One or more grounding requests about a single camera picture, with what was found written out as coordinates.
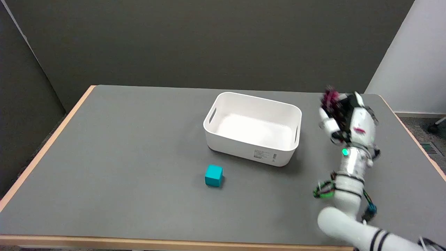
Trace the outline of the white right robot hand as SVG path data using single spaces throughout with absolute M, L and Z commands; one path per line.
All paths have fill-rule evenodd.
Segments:
M 336 143 L 375 146 L 378 120 L 358 92 L 340 93 L 328 88 L 321 98 L 319 127 Z

